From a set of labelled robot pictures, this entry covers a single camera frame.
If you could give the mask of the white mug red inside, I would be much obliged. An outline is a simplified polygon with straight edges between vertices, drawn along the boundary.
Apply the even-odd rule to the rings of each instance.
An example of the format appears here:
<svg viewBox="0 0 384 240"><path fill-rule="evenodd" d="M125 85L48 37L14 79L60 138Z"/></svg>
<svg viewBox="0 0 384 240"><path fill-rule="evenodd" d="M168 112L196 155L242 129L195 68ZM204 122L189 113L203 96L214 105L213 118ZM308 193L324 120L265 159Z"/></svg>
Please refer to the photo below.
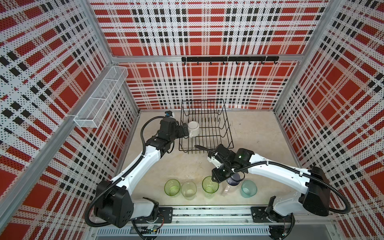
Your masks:
<svg viewBox="0 0 384 240"><path fill-rule="evenodd" d="M200 125L198 122L192 121L188 123L189 138L198 137L200 134Z"/></svg>

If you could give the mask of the pink mug purple inside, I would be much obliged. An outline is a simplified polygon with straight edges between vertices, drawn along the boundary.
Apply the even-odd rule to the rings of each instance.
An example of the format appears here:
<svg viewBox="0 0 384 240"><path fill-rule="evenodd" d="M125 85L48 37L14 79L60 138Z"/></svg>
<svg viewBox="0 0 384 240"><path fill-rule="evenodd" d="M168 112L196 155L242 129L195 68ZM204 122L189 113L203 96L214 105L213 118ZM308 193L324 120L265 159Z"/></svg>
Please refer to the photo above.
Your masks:
<svg viewBox="0 0 384 240"><path fill-rule="evenodd" d="M240 185L240 183L244 180L245 174L242 176L239 173L234 173L231 177L226 180L224 190L222 192L222 196L227 196L233 192L235 192Z"/></svg>

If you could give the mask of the black wire dish rack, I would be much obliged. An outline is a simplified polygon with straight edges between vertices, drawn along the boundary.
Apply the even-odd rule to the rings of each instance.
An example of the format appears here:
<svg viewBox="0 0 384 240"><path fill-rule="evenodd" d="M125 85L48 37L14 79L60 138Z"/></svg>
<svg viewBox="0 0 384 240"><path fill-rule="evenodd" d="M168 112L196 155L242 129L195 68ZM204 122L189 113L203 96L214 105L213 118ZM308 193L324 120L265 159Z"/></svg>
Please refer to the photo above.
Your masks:
<svg viewBox="0 0 384 240"><path fill-rule="evenodd" d="M197 122L200 133L197 137L179 140L179 151L197 154L201 150L195 145L214 150L222 144L228 149L234 148L230 122L223 99L183 100L181 105L181 123Z"/></svg>

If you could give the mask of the teal textured glass cup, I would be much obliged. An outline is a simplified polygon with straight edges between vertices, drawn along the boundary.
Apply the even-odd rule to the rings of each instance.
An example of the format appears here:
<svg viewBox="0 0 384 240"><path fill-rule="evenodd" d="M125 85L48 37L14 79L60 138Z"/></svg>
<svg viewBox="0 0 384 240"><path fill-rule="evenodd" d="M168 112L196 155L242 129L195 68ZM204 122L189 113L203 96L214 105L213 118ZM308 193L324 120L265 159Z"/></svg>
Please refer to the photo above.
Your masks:
<svg viewBox="0 0 384 240"><path fill-rule="evenodd" d="M253 181L246 180L242 183L241 186L241 196L243 198L251 198L256 195L258 192L258 188Z"/></svg>

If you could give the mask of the green patterned glass cup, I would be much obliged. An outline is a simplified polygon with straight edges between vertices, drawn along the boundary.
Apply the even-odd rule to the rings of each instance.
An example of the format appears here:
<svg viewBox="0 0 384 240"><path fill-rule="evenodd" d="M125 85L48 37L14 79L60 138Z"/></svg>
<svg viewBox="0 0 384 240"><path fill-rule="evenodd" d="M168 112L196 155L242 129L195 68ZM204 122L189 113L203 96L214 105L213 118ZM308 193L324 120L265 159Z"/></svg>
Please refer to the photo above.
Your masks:
<svg viewBox="0 0 384 240"><path fill-rule="evenodd" d="M211 176L207 176L202 181L202 188L205 193L205 197L210 199L219 190L219 183L213 182Z"/></svg>

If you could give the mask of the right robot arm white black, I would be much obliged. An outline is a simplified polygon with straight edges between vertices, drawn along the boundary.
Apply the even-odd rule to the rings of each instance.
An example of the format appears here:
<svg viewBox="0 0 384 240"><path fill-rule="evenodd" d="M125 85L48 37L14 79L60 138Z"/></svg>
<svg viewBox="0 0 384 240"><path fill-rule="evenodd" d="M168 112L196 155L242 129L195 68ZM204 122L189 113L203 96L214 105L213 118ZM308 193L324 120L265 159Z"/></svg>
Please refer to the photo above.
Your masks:
<svg viewBox="0 0 384 240"><path fill-rule="evenodd" d="M259 175L284 184L295 192L273 196L262 214L270 222L279 222L295 213L310 213L327 217L330 212L348 214L351 204L347 197L330 185L325 173L318 167L303 169L269 160L244 148L233 152L218 145L208 150L208 161L215 167L212 180L224 182L236 173Z"/></svg>

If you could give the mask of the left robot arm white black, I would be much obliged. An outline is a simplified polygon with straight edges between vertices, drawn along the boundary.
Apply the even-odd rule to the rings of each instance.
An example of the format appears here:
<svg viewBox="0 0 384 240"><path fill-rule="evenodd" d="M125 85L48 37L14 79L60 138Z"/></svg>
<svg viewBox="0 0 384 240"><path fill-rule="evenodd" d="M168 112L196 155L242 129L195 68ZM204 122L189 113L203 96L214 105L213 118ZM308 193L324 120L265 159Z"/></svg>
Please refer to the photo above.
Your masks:
<svg viewBox="0 0 384 240"><path fill-rule="evenodd" d="M97 185L96 196L85 211L85 223L93 228L122 228L138 219L156 221L159 203L149 198L134 200L132 193L149 169L172 151L175 140L187 137L188 125L173 117L156 116L148 120L140 131L142 151L121 173Z"/></svg>

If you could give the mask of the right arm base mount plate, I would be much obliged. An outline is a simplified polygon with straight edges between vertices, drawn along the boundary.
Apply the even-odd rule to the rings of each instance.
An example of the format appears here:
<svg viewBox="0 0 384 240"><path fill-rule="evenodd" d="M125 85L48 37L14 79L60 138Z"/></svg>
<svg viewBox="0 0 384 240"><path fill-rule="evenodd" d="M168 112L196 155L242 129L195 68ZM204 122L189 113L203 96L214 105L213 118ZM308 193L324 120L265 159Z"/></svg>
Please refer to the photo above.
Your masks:
<svg viewBox="0 0 384 240"><path fill-rule="evenodd" d="M251 207L254 223L290 223L291 215L281 216L269 207Z"/></svg>

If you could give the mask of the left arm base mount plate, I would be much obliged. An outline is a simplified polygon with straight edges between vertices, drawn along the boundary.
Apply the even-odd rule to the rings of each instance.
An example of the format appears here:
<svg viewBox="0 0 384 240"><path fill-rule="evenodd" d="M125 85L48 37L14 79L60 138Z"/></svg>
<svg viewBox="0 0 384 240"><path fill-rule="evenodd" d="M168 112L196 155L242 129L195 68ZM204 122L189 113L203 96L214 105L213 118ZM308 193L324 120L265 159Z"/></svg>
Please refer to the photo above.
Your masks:
<svg viewBox="0 0 384 240"><path fill-rule="evenodd" d="M173 218L172 207L155 207L147 217L134 218L136 224L169 224Z"/></svg>

